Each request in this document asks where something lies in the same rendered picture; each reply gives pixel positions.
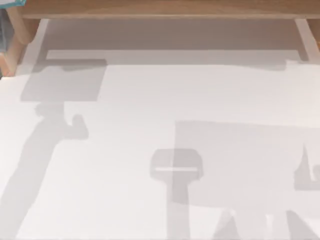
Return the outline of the wooden open shelf cupboard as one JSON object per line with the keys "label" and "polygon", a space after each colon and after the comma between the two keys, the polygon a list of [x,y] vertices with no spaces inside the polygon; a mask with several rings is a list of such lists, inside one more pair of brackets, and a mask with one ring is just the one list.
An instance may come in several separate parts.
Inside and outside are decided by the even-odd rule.
{"label": "wooden open shelf cupboard", "polygon": [[42,19],[209,18],[305,19],[320,50],[320,0],[26,0],[5,9],[13,27],[0,74],[14,76]]}

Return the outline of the grey blue panel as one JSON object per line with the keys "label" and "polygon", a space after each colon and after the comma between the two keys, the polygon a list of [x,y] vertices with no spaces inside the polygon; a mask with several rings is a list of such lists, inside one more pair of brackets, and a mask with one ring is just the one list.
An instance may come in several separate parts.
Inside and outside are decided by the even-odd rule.
{"label": "grey blue panel", "polygon": [[8,13],[5,9],[0,9],[0,53],[9,49],[13,35],[14,30]]}

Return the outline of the teal and white object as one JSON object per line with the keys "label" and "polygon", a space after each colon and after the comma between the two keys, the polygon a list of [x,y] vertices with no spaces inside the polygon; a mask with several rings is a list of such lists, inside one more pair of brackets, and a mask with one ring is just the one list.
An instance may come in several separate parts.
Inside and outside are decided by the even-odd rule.
{"label": "teal and white object", "polygon": [[27,0],[0,0],[0,9],[8,9],[11,7],[21,7],[26,4]]}

